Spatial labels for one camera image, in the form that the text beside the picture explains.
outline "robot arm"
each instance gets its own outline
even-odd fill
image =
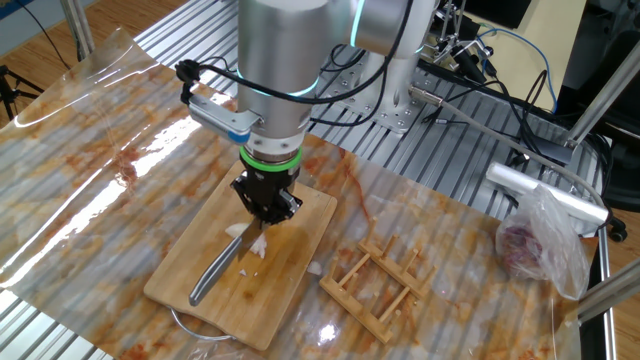
[[[388,55],[410,10],[395,53],[395,58],[410,58],[422,44],[433,7],[434,0],[240,0],[238,76],[312,99],[318,69],[331,48],[347,43]],[[185,72],[178,68],[188,89],[199,77],[193,70]],[[232,187],[247,210],[271,225],[291,218],[302,205],[291,190],[313,105],[243,85],[238,113],[204,97],[184,95],[194,120],[243,145],[240,159],[246,171]]]

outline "cutting board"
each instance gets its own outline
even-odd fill
[[[251,215],[229,186],[244,170],[234,164],[147,282],[146,296],[195,316],[239,341],[265,350],[302,280],[331,220],[335,198],[296,184],[303,205],[296,215],[266,232],[264,259],[251,252],[229,266],[202,302],[189,305],[189,293],[211,262],[232,240],[225,229],[249,223]]]

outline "metal rod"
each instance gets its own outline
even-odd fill
[[[61,330],[58,332],[58,334],[51,341],[49,341],[49,343],[40,351],[40,353],[38,353],[38,355],[35,358],[33,358],[33,360],[41,360],[44,357],[44,355],[49,352],[49,350],[53,347],[53,345],[55,345],[58,342],[58,340],[60,340],[60,338],[63,337],[64,334],[67,333],[67,331],[69,331],[69,329],[67,329],[63,325],[60,325],[60,328]]]
[[[462,16],[464,15],[464,7],[465,7],[465,5],[467,5],[467,0],[462,0],[462,4],[460,5],[460,15],[458,15],[458,21],[456,22],[456,36],[457,37],[460,37],[460,25],[462,25]]]
[[[607,84],[591,102],[591,105],[582,114],[580,120],[567,134],[565,146],[575,149],[584,140],[585,136],[600,121],[611,104],[620,96],[620,93],[629,85],[635,75],[640,71],[640,42],[631,50],[627,58],[620,64],[618,70],[611,76]]]
[[[553,197],[556,198],[560,204],[562,204],[569,215],[580,220],[599,225],[607,220],[607,217],[609,216],[609,210],[604,207],[590,203],[577,196],[573,196],[556,187],[497,162],[489,165],[486,177],[487,180],[504,186],[518,195],[524,195],[533,191],[538,186],[543,186],[553,194]]]
[[[447,13],[444,16],[444,25],[442,26],[442,35],[440,36],[440,41],[444,41],[444,37],[447,35],[447,25],[449,24],[449,16],[451,15],[451,7],[453,6],[453,0],[447,1]]]
[[[640,291],[640,259],[591,288],[580,300],[578,319],[584,323]]]
[[[609,247],[607,244],[607,229],[602,228],[598,231],[598,252],[600,260],[600,281],[605,281],[611,276],[609,269]],[[609,360],[616,359],[616,334],[614,331],[613,309],[607,310],[603,314],[604,320],[604,346],[606,358]]]
[[[84,8],[79,0],[60,0],[60,4],[76,42],[78,60],[84,60],[96,48]]]

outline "blue light ring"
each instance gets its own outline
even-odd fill
[[[238,77],[239,77],[240,79],[244,79],[244,77],[243,77],[243,76],[242,76],[242,74],[240,73],[240,69],[237,69],[236,71],[237,71]],[[308,94],[309,92],[313,91],[313,89],[315,89],[315,88],[316,88],[316,86],[318,86],[318,82],[319,82],[319,81],[320,81],[320,77],[318,76],[318,77],[316,78],[316,81],[315,81],[311,86],[309,86],[308,88],[306,88],[306,89],[304,89],[304,90],[296,91],[296,92],[293,92],[293,93],[288,93],[288,95],[291,95],[291,96],[298,96],[298,97],[299,97],[299,96],[306,95],[306,94]],[[258,94],[262,94],[262,95],[265,95],[265,96],[271,96],[271,95],[269,95],[269,94],[267,94],[267,93],[264,93],[264,92],[262,92],[262,91],[259,91],[259,90],[255,90],[255,89],[251,89],[251,90],[253,90],[253,91],[257,92]]]
[[[356,47],[356,38],[358,37],[358,26],[360,26],[360,18],[362,18],[362,11],[364,10],[365,0],[358,1],[358,8],[356,9],[356,15],[353,17],[353,25],[351,25],[351,46]]]

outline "black wire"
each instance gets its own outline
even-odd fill
[[[489,81],[489,82],[486,82],[484,84],[475,85],[475,86],[469,88],[468,90],[463,91],[460,94],[457,94],[457,95],[455,95],[455,96],[453,96],[451,98],[446,99],[445,101],[446,102],[451,102],[451,101],[456,100],[456,99],[458,99],[458,98],[460,98],[460,97],[462,97],[464,95],[467,95],[467,94],[469,94],[471,92],[477,91],[479,89],[482,89],[484,87],[487,87],[487,86],[493,85],[493,84],[497,84],[497,85],[500,86],[500,89],[502,90],[502,93],[505,95],[505,98],[506,98],[507,102],[511,106],[511,110],[513,111],[513,114],[515,115],[516,119],[520,123],[521,133],[522,133],[522,141],[524,141],[525,145],[527,145],[527,147],[529,147],[529,149],[531,149],[532,151],[534,151],[538,155],[542,155],[540,153],[540,149],[538,148],[538,146],[536,145],[535,141],[532,138],[533,130],[531,130],[531,127],[529,126],[529,123],[526,122],[525,119],[520,117],[520,114],[518,113],[518,109],[516,109],[513,101],[511,100],[511,95],[509,95],[509,91],[507,90],[507,87],[499,79],[496,78],[496,80],[494,80],[494,81]],[[435,120],[434,117],[439,116],[441,112],[442,112],[442,107],[438,108],[433,113],[427,115],[423,119],[423,121],[424,120]]]
[[[49,40],[49,42],[51,43],[51,46],[53,46],[53,50],[56,51],[56,54],[58,54],[58,58],[60,58],[60,61],[62,61],[62,63],[64,64],[64,66],[67,68],[67,70],[71,70],[71,67],[69,66],[69,64],[67,64],[64,59],[62,58],[62,55],[60,55],[60,52],[58,51],[58,48],[56,47],[56,44],[53,43],[53,40],[51,40],[51,38],[49,37],[49,34],[47,34],[47,31],[44,29],[44,27],[42,26],[42,24],[40,24],[40,21],[38,21],[38,19],[36,18],[35,15],[33,15],[33,13],[31,11],[29,11],[29,9],[27,9],[26,6],[24,6],[24,4],[20,1],[20,0],[16,0],[16,2],[18,3],[18,5],[20,5],[23,9],[25,9],[29,15],[31,15],[31,17],[33,18],[33,20],[36,21],[36,23],[38,23],[38,26],[40,26],[40,30],[42,30],[42,32],[44,33],[44,35],[47,37],[47,39]]]
[[[527,120],[527,117],[529,116],[529,114],[531,113],[531,110],[535,106],[536,101],[538,101],[538,97],[540,97],[540,93],[542,92],[542,89],[544,88],[544,84],[545,84],[546,80],[547,80],[547,70],[545,69],[545,70],[542,70],[540,75],[538,75],[538,78],[533,83],[533,86],[531,87],[531,90],[529,90],[529,94],[527,94],[527,98],[526,98],[525,102],[529,103],[529,107],[526,109],[526,111],[525,111],[524,107],[522,108],[522,118],[525,121]],[[535,91],[536,87],[538,88],[538,91],[536,92],[536,95],[533,97],[531,102],[529,102],[529,98],[531,97],[531,95]]]
[[[376,112],[378,111],[378,109],[380,108],[380,104],[382,104],[382,99],[384,98],[384,89],[386,86],[387,86],[387,71],[385,70],[382,73],[382,88],[380,89],[380,96],[378,96],[378,101],[376,102],[376,106],[374,106],[373,110],[371,110],[371,113],[362,120],[356,120],[355,122],[352,122],[352,123],[339,123],[335,121],[327,121],[327,120],[316,119],[316,118],[311,118],[309,120],[317,124],[325,124],[325,125],[331,125],[331,126],[337,126],[337,127],[355,127],[355,126],[362,125],[367,121],[371,120],[373,116],[376,114]]]
[[[572,113],[568,113],[568,114],[562,114],[562,115],[557,115],[557,114],[552,114],[549,113],[549,117],[554,118],[554,119],[561,119],[561,118],[566,118],[566,117],[574,117],[574,116],[578,116],[578,115],[582,115],[584,114],[584,111],[576,111],[576,112],[572,112]]]
[[[333,49],[331,49],[331,55],[329,56],[330,63],[336,66],[336,68],[329,69],[328,66],[325,66],[321,69],[323,72],[340,72],[340,71],[346,70],[350,67],[355,66],[360,60],[362,60],[362,58],[364,57],[364,54],[366,54],[366,51],[360,50],[358,55],[355,58],[353,58],[353,60],[345,64],[340,64],[336,61],[336,51],[341,48],[342,49],[346,48],[346,45],[342,45],[342,44],[336,45]]]
[[[229,68],[229,63],[227,62],[227,59],[224,58],[224,56],[210,56],[204,60],[202,60],[201,62],[206,62],[209,60],[222,60],[222,62],[224,62],[224,67],[228,72],[238,72],[237,69],[230,69]]]
[[[464,121],[455,121],[455,120],[447,120],[447,122],[445,124],[443,124],[443,125],[449,125],[449,124],[469,125],[469,123],[466,123]],[[510,137],[510,138],[512,138],[514,140],[520,140],[520,138],[518,136],[516,136],[516,135],[511,135],[511,134],[508,134],[508,133],[506,133],[504,131],[499,131],[499,130],[494,130],[494,129],[491,129],[491,130],[493,130],[494,132],[497,132],[500,135],[508,136],[508,137]]]
[[[373,82],[375,82],[376,80],[378,80],[378,78],[382,75],[382,73],[384,73],[387,68],[389,67],[389,63],[391,62],[391,60],[393,59],[393,56],[396,54],[398,47],[400,46],[400,41],[402,40],[402,36],[404,35],[404,31],[407,27],[407,21],[409,20],[409,15],[411,13],[411,6],[413,5],[413,0],[408,0],[407,1],[407,5],[406,5],[406,9],[405,9],[405,13],[404,13],[404,17],[402,18],[402,23],[400,24],[400,30],[398,31],[398,35],[396,36],[396,39],[393,43],[393,46],[391,46],[391,50],[389,51],[389,55],[385,58],[385,61],[382,63],[382,66],[380,66],[380,68],[373,74],[373,76],[371,76],[371,78],[369,78],[367,81],[363,82],[362,84],[360,84],[358,87],[347,91],[343,94],[340,95],[336,95],[334,97],[331,98],[323,98],[323,99],[319,99],[319,98],[305,98],[305,97],[299,97],[299,96],[293,96],[293,95],[289,95],[280,91],[276,91],[270,88],[267,88],[265,86],[256,84],[254,82],[245,80],[239,76],[230,74],[228,71],[218,68],[216,66],[213,65],[200,65],[198,67],[198,71],[202,71],[202,70],[211,70],[213,72],[216,72],[228,79],[231,79],[235,82],[237,82],[238,84],[247,86],[253,90],[256,91],[260,91],[263,92],[267,95],[271,95],[273,97],[279,98],[279,99],[283,99],[283,100],[287,100],[287,101],[291,101],[291,102],[296,102],[299,104],[307,104],[307,105],[322,105],[322,104],[332,104],[338,101],[342,101],[342,100],[346,100],[348,98],[351,98],[355,95],[357,95],[358,93],[360,93],[362,90],[366,89],[369,85],[373,84]]]
[[[518,113],[518,109],[516,109],[516,106],[513,104],[513,101],[511,100],[511,95],[509,94],[509,90],[507,90],[507,87],[500,80],[498,80],[498,86],[500,86],[502,93],[508,99],[507,102],[511,106],[511,110],[513,111],[513,114],[515,115],[516,119],[520,123],[520,127],[521,127],[520,133],[522,134],[522,141],[524,141],[525,145],[527,145],[529,149],[531,149],[538,155],[543,156],[542,153],[540,152],[540,149],[538,149],[538,146],[536,145],[535,141],[532,138],[533,130],[531,130],[529,123],[525,119],[520,117],[520,114]]]

